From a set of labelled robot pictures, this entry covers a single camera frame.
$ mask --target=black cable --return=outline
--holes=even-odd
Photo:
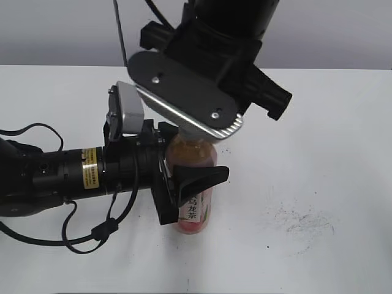
[[[139,166],[138,166],[138,161],[137,161],[137,156],[136,156],[136,152],[137,150],[135,149],[133,151],[133,155],[134,155],[134,164],[135,164],[135,181],[134,181],[134,187],[132,188],[132,193],[130,195],[130,199],[129,202],[127,204],[127,206],[125,207],[124,211],[122,212],[122,214],[117,218],[117,223],[119,224],[120,222],[122,222],[127,215],[130,213],[130,210],[132,209],[135,200],[136,200],[136,196],[137,196],[137,192],[139,190]]]
[[[166,26],[169,29],[174,29],[173,26],[167,21],[167,19],[161,14],[159,9],[155,6],[153,0],[145,0],[145,1],[148,7],[151,9],[151,11],[155,14],[155,16],[164,26]]]
[[[120,13],[119,13],[119,11],[118,11],[118,3],[117,3],[117,0],[113,0],[113,6],[115,7],[116,24],[117,24],[118,37],[119,37],[120,46],[121,46],[122,61],[124,62],[124,66],[125,66],[125,67],[128,67],[127,53],[126,53],[126,50],[125,50],[124,37],[123,37],[123,29],[122,29],[122,27],[121,27]]]
[[[34,239],[34,238],[27,237],[27,236],[23,236],[13,230],[11,230],[3,222],[0,222],[0,232],[3,232],[8,237],[11,237],[19,242],[23,242],[23,243],[27,243],[27,244],[31,244],[31,245],[51,246],[51,247],[64,246],[63,241],[49,241],[49,240]],[[79,239],[69,240],[69,243],[72,245],[76,245],[76,244],[88,242],[92,239],[94,239],[94,238],[91,235],[89,235],[89,236],[85,236],[85,237],[82,237]]]
[[[110,203],[110,207],[108,210],[108,213],[106,214],[106,220],[108,221],[110,219],[110,214],[111,214],[111,209],[113,208],[113,205],[115,204],[115,201],[117,199],[117,191],[113,194],[113,196],[111,197],[111,203]]]
[[[40,122],[37,122],[35,124],[30,124],[27,127],[24,127],[23,129],[20,129],[20,130],[0,130],[0,135],[9,136],[9,137],[19,136],[19,135],[27,132],[32,127],[46,127],[47,129],[50,129],[53,133],[55,133],[57,135],[57,137],[59,137],[61,144],[60,144],[58,151],[62,151],[62,149],[64,147],[64,140],[62,139],[60,134],[57,133],[57,131],[54,128],[52,128],[51,126],[48,126],[47,124],[42,124]]]
[[[78,208],[78,205],[77,205],[76,202],[74,202],[73,200],[68,201],[67,204],[73,204],[74,208],[73,208],[73,210],[71,211],[71,213],[67,216],[67,218],[65,219],[65,221],[64,221],[64,223],[63,223],[63,225],[62,225],[62,229],[61,229],[61,238],[62,238],[62,241],[63,241],[64,245],[65,245],[69,250],[71,250],[73,253],[76,253],[76,254],[89,254],[89,253],[94,252],[94,251],[97,250],[98,248],[100,248],[102,245],[104,245],[104,244],[106,243],[106,241],[107,241],[108,238],[105,238],[105,239],[103,239],[103,240],[100,240],[100,242],[99,242],[99,244],[97,245],[97,247],[95,247],[95,248],[93,248],[93,249],[91,249],[91,250],[88,250],[88,251],[80,251],[80,250],[78,250],[78,249],[76,249],[76,248],[74,248],[74,247],[72,246],[72,244],[70,243],[70,241],[69,241],[68,238],[67,238],[67,226],[68,226],[69,221],[71,220],[71,217],[74,216],[74,214],[76,213],[76,209]]]

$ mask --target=gray wall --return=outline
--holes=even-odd
[[[118,1],[131,55],[155,18],[143,0]],[[156,2],[178,24],[184,1]],[[111,0],[0,0],[0,64],[120,66]],[[392,0],[282,0],[257,64],[391,69]]]

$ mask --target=white table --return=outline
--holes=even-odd
[[[119,231],[90,255],[1,234],[0,292],[392,293],[392,72],[266,73],[293,100],[278,122],[252,106],[243,129],[217,145],[230,179],[214,191],[205,231],[161,227],[143,190]],[[102,146],[107,89],[117,80],[128,81],[125,69],[0,66],[0,127],[41,121],[66,149]],[[148,109],[146,117],[161,119]],[[18,140],[58,147],[40,128]],[[128,198],[118,198],[115,214]],[[69,235],[101,223],[110,199],[79,201]],[[71,209],[3,221],[60,239]]]

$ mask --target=bottle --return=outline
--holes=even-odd
[[[181,129],[170,142],[166,151],[166,162],[170,173],[175,165],[184,167],[215,167],[217,152],[211,143],[192,138]],[[211,196],[213,188],[191,198],[179,209],[178,222],[175,228],[185,234],[202,231],[209,221],[211,213]]]

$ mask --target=yellow label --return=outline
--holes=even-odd
[[[85,189],[96,189],[99,187],[97,150],[95,148],[83,149],[81,151],[83,184]]]

